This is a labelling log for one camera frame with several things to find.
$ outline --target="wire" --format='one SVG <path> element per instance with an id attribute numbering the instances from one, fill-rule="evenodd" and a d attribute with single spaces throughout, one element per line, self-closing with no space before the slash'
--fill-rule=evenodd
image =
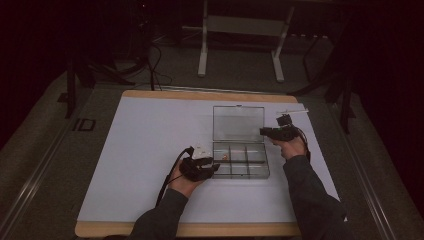
<path id="1" fill-rule="evenodd" d="M 149 66 L 149 70 L 150 70 L 150 89 L 154 91 L 155 90 L 154 70 L 152 68 L 152 64 L 150 64 L 150 61 L 147 61 L 147 65 Z"/>
<path id="2" fill-rule="evenodd" d="M 160 85 L 160 82 L 159 82 L 158 76 L 157 76 L 156 72 L 153 72 L 153 73 L 154 73 L 154 77 L 155 77 L 155 79 L 156 79 L 156 82 L 157 82 L 157 84 L 158 84 L 158 86 L 159 86 L 159 89 L 162 91 L 162 86 Z"/>
<path id="3" fill-rule="evenodd" d="M 161 189 L 160 189 L 160 191 L 159 191 L 159 195 L 158 195 L 158 198 L 157 198 L 157 200 L 156 200 L 156 205 L 155 205 L 155 207 L 159 206 L 159 203 L 160 203 L 160 201 L 162 200 L 162 197 L 163 197 L 163 193 L 165 192 L 166 185 L 168 185 L 168 183 L 170 182 L 170 181 L 169 181 L 169 179 L 171 178 L 172 172 L 174 172 L 174 169 L 175 169 L 175 167 L 177 166 L 178 161 L 180 161 L 180 159 L 181 159 L 181 157 L 184 155 L 184 153 L 188 153 L 188 151 L 190 151 L 190 148 L 186 148 L 186 149 L 184 149 L 184 150 L 180 153 L 180 155 L 178 155 L 177 160 L 175 160 L 175 163 L 174 163 L 174 165 L 172 166 L 171 171 L 169 171 L 169 174 L 166 176 L 165 181 L 163 181 L 162 188 L 161 188 Z"/>
<path id="4" fill-rule="evenodd" d="M 153 71 L 155 71 L 156 70 L 156 67 L 159 64 L 160 59 L 162 58 L 162 51 L 160 50 L 160 48 L 158 46 L 156 46 L 153 43 L 152 43 L 152 47 L 155 48 L 156 50 L 158 50 L 158 52 L 159 52 L 159 58 L 158 58 L 158 60 L 156 60 L 155 66 L 153 67 Z"/>
<path id="5" fill-rule="evenodd" d="M 182 176 L 184 176 L 184 175 L 180 175 L 180 176 L 178 176 L 178 177 L 175 177 L 175 178 L 173 178 L 173 179 L 171 179 L 169 182 L 168 182 L 168 184 L 170 184 L 171 182 L 173 182 L 174 180 L 177 180 L 178 178 L 180 178 L 180 177 L 182 177 Z"/>
<path id="6" fill-rule="evenodd" d="M 160 73 L 158 71 L 155 71 L 155 73 L 157 75 L 162 76 L 162 77 L 165 77 L 165 78 L 167 78 L 169 80 L 169 82 L 165 83 L 166 85 L 171 85 L 172 81 L 174 81 L 174 79 L 172 77 L 168 76 L 168 75 L 162 74 L 162 73 Z"/>
<path id="7" fill-rule="evenodd" d="M 311 161 L 311 151 L 309 151 L 308 147 L 308 139 L 306 138 L 306 134 L 302 131 L 302 129 L 295 127 L 297 131 L 300 133 L 299 137 L 302 139 L 303 143 L 305 144 L 306 148 L 306 157 L 308 158 L 309 162 Z"/>

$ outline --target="wooden table edge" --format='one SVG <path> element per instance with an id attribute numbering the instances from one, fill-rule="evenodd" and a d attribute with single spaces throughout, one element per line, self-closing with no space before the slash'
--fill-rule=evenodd
<path id="1" fill-rule="evenodd" d="M 256 94 L 256 93 L 220 93 L 220 92 L 185 92 L 185 91 L 140 91 L 127 90 L 122 97 L 160 98 L 181 100 L 223 100 L 236 102 L 282 102 L 298 103 L 297 99 L 288 95 Z"/>
<path id="2" fill-rule="evenodd" d="M 130 222 L 78 221 L 75 234 L 82 238 L 129 235 Z M 297 223 L 180 223 L 177 237 L 300 236 Z"/>

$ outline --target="white table leg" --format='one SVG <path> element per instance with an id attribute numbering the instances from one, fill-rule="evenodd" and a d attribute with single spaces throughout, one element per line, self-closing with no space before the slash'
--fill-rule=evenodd
<path id="1" fill-rule="evenodd" d="M 203 1 L 203 27 L 202 27 L 202 50 L 200 52 L 199 70 L 197 75 L 204 77 L 206 75 L 206 63 L 208 60 L 208 1 Z"/>
<path id="2" fill-rule="evenodd" d="M 294 7 L 290 7 L 283 29 L 281 30 L 280 41 L 278 42 L 278 46 L 275 50 L 271 52 L 272 63 L 274 65 L 275 77 L 277 82 L 284 81 L 283 70 L 281 69 L 280 53 L 281 49 L 283 48 L 284 40 L 287 37 L 287 31 L 289 30 L 289 25 L 291 18 L 293 17 L 293 12 Z"/>

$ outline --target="clear plastic box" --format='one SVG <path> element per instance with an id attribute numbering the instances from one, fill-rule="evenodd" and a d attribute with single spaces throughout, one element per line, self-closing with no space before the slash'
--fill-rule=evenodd
<path id="1" fill-rule="evenodd" d="M 214 178 L 266 179 L 269 177 L 264 137 L 263 107 L 215 106 L 213 158 L 221 166 Z"/>

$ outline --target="hand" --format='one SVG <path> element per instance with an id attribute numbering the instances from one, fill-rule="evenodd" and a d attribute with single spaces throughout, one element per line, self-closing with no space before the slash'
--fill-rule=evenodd
<path id="1" fill-rule="evenodd" d="M 298 155 L 306 155 L 306 146 L 300 137 L 295 137 L 293 140 L 284 142 L 271 139 L 274 145 L 281 147 L 281 156 L 286 160 Z"/>
<path id="2" fill-rule="evenodd" d="M 202 184 L 204 181 L 192 182 L 185 178 L 180 172 L 180 164 L 182 162 L 183 160 L 180 160 L 175 166 L 174 172 L 170 178 L 171 182 L 168 184 L 168 187 L 182 193 L 187 198 L 190 198 L 194 189 L 196 189 L 196 187 Z"/>

